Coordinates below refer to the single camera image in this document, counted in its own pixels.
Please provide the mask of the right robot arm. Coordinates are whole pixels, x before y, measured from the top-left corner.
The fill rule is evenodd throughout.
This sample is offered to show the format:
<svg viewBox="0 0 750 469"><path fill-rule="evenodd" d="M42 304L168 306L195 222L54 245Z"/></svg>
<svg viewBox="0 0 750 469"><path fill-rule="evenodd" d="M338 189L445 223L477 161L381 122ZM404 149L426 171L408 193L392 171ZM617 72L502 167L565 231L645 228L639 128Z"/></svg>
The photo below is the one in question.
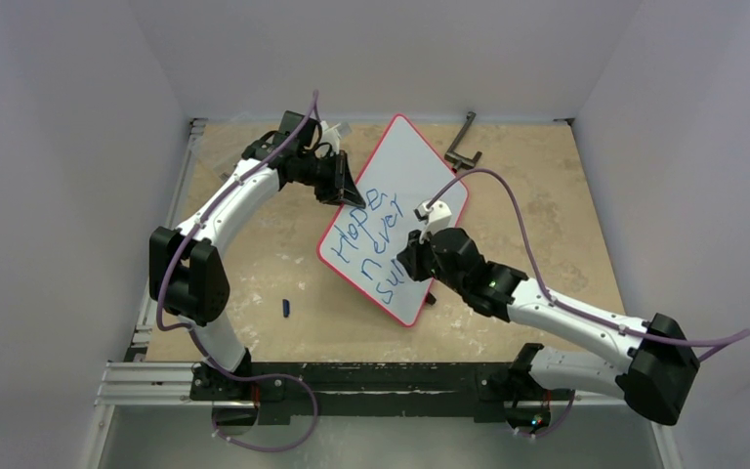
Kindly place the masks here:
<svg viewBox="0 0 750 469"><path fill-rule="evenodd" d="M411 279L443 283L481 316L534 327L581 347L563 353L538 346L529 361L509 372L517 395L581 390L621 399L661 425L679 421L700 361L676 320L660 313L651 320L632 318L549 295L537 279L485 259L460 228L429 240L415 230L396 259Z"/></svg>

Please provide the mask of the red-framed whiteboard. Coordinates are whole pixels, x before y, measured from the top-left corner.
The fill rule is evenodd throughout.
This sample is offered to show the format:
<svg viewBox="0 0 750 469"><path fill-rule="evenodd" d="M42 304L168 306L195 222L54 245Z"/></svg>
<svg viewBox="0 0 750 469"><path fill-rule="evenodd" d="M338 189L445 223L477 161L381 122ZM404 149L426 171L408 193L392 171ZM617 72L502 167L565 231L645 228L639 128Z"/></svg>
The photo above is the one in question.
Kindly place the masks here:
<svg viewBox="0 0 750 469"><path fill-rule="evenodd" d="M423 228L414 210L453 178L416 126L396 115L355 181L364 206L336 212L318 258L400 324L413 325L432 282L412 280L396 255Z"/></svg>

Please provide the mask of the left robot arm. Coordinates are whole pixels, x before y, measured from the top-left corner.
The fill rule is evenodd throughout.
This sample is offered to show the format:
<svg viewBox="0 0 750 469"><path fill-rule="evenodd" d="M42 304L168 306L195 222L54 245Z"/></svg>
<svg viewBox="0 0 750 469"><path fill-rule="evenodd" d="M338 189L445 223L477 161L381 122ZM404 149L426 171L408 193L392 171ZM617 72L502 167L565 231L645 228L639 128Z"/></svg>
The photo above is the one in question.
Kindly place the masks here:
<svg viewBox="0 0 750 469"><path fill-rule="evenodd" d="M157 327L170 330L162 316L177 319L217 370L214 386L227 399L251 390L248 349L225 312L230 295L223 257L254 213L290 184L313 189L325 205L360 208L363 198L341 142L346 123L330 125L313 115L287 111L278 126L242 152L223 185L175 228L159 227L148 241L148 292L157 306Z"/></svg>

